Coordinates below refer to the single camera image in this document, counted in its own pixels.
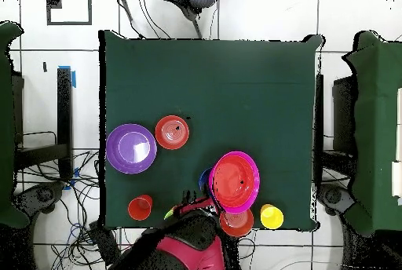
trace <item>orange cup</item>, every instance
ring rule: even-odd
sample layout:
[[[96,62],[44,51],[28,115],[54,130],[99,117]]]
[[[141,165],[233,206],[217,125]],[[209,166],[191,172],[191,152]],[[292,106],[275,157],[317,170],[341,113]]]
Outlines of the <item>orange cup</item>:
[[[133,199],[128,207],[129,215],[136,221],[147,219],[151,213],[152,197],[149,195],[140,195]]]

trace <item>purple bowl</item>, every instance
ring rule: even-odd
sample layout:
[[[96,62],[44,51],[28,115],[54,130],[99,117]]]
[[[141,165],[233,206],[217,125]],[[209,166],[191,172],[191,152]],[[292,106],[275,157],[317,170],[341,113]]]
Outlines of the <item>purple bowl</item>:
[[[109,134],[106,156],[110,164],[120,172],[141,173],[156,157],[156,141],[143,126],[127,123]]]

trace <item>plastic cup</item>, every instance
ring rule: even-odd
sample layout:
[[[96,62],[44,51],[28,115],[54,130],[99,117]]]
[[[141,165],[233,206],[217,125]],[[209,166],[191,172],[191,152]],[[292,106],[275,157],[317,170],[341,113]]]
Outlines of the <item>plastic cup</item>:
[[[128,207],[129,215],[136,221],[147,219],[151,213],[152,197],[149,195],[140,195],[133,199]]]
[[[261,223],[271,230],[280,228],[283,223],[283,213],[272,204],[265,204],[261,207]]]

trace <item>floor tile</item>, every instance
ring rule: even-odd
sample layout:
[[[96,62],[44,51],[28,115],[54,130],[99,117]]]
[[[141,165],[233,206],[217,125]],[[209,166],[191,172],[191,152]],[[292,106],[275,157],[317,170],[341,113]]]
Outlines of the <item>floor tile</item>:
[[[324,50],[351,51],[356,33],[374,30],[386,40],[402,35],[402,0],[320,0]]]
[[[311,246],[256,246],[251,270],[311,270]],[[249,265],[242,266],[249,270]]]
[[[323,133],[334,135],[334,101],[332,99],[332,86],[334,80],[350,76],[352,71],[342,59],[341,53],[321,54],[321,74],[323,75]],[[324,149],[332,149],[332,138],[323,139]]]
[[[84,151],[73,151],[73,155],[79,155],[83,152]],[[74,159],[74,168],[80,167],[85,158],[86,155],[80,155],[79,157],[76,157]],[[97,176],[94,172],[95,169],[93,167],[93,162],[95,159],[98,159],[97,155],[93,157],[90,162],[82,168],[80,173],[81,178],[94,178]],[[46,163],[46,165],[55,166],[51,162]],[[31,167],[31,169],[34,171],[38,171],[38,168],[36,166]],[[33,176],[28,174],[27,172],[32,173],[28,169],[25,170],[25,184],[29,184],[30,181],[34,181],[36,183],[47,181],[43,177]],[[53,176],[52,174],[48,173],[54,173],[55,171],[52,169],[43,168],[42,172],[48,176]],[[99,218],[100,213],[99,188],[88,186],[91,180],[92,179],[77,181],[75,183],[75,188],[77,189],[76,195],[79,197],[80,202],[84,205],[86,210],[87,228],[89,227],[90,223],[96,221]],[[74,190],[72,188],[63,190],[61,200],[68,208],[68,211],[64,207],[62,202],[58,202],[56,203],[56,207],[52,213],[39,214],[38,220],[36,221],[35,225],[34,243],[66,243],[71,233],[71,224],[68,221],[68,218],[73,224],[76,224],[78,222],[80,224],[83,224],[82,209],[78,205],[77,197],[75,196]]]
[[[122,249],[129,244],[133,245],[145,230],[146,228],[120,228]]]
[[[20,22],[20,0],[0,0],[0,23],[3,20]],[[16,38],[10,45],[10,49],[20,48],[20,38]]]
[[[52,9],[58,17],[77,20],[81,0],[62,0],[66,9]],[[118,5],[115,0],[92,0],[92,25],[47,25],[46,0],[21,0],[22,49],[98,49],[98,30],[119,29]]]
[[[50,245],[34,245],[34,256],[35,262],[38,270],[90,270],[88,265],[77,265],[72,264],[68,260],[68,252],[65,246],[55,246],[57,252],[64,257],[61,260],[57,258],[57,255],[52,251],[52,247]],[[89,263],[101,260],[101,255],[97,251],[89,251],[95,250],[95,246],[86,247],[88,251],[84,253],[85,258]],[[76,262],[86,263],[83,257],[79,257],[79,253],[75,251],[76,254]],[[90,266],[92,270],[105,270],[104,262],[96,263]]]
[[[76,87],[72,88],[73,147],[99,147],[98,56],[97,52],[22,52],[25,133],[45,130],[57,133],[57,68],[70,66],[76,76]],[[35,139],[37,145],[49,140],[31,138]]]
[[[257,245],[308,245],[311,246],[311,232],[294,230],[258,230]]]
[[[330,216],[325,207],[317,201],[317,220],[320,227],[314,231],[314,245],[343,246],[342,224],[339,216]]]
[[[312,270],[340,270],[343,247],[314,247]]]
[[[301,41],[316,14],[317,0],[221,0],[221,39]]]
[[[139,0],[127,0],[131,16],[133,17],[133,26],[146,38],[157,38],[155,32],[142,13]],[[145,11],[144,1],[141,0],[142,9]],[[161,27],[171,38],[198,38],[196,30],[190,20],[187,20],[183,12],[173,3],[163,0],[145,0],[148,13],[153,21]],[[199,29],[203,38],[210,36],[210,24],[216,5],[203,9],[198,19]],[[167,36],[160,31],[150,20],[160,38]],[[215,14],[214,26],[217,25],[217,16]],[[120,8],[120,34],[126,38],[137,38],[137,33],[130,26],[128,16],[124,8]]]

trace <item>floor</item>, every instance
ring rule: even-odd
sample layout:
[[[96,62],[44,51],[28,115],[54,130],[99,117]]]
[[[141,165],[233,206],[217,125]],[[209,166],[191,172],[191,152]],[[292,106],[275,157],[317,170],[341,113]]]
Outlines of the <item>floor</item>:
[[[56,21],[87,21],[86,0],[62,0],[62,9],[52,9]],[[138,0],[128,0],[136,29],[146,37],[155,37],[145,20]],[[172,38],[196,38],[191,22],[186,20],[175,5],[160,0],[146,0],[152,19]],[[199,18],[204,38],[224,40],[281,40],[301,41],[306,35],[319,33],[326,43],[321,55],[324,74],[324,133],[333,132],[332,83],[337,78],[351,75],[341,56],[351,50],[354,35],[362,30],[377,31],[384,39],[396,40],[402,35],[402,0],[220,0],[205,9]],[[21,38],[10,46],[10,55],[16,70],[25,77],[24,132],[57,131],[56,69],[69,65],[76,72],[73,88],[74,155],[99,149],[99,64],[97,31],[114,30],[127,38],[137,34],[130,27],[124,10],[116,0],[92,0],[92,25],[47,25],[46,0],[0,0],[0,21],[11,20],[24,29]],[[52,144],[51,133],[30,135],[24,138],[26,147]],[[324,146],[332,148],[331,138],[325,137]],[[80,166],[85,155],[75,158]],[[18,173],[17,191],[43,181],[28,170]],[[93,163],[81,174],[95,177]],[[77,189],[85,187],[77,183]],[[99,214],[98,188],[90,189],[92,199],[85,208],[88,221]],[[65,190],[62,199],[69,209],[71,221],[77,221],[77,202],[71,190]],[[51,245],[64,248],[71,226],[66,208],[58,203],[56,209],[41,214],[35,227],[35,257],[39,270],[50,270],[55,259]],[[317,203],[316,218],[320,228],[315,232],[255,231],[247,238],[255,241],[253,251],[250,240],[239,246],[243,270],[339,270],[342,263],[342,230],[338,218],[325,214]],[[122,249],[140,235],[140,229],[116,231],[117,243]],[[72,270],[89,270],[88,266],[75,266]],[[105,270],[103,264],[93,270]]]

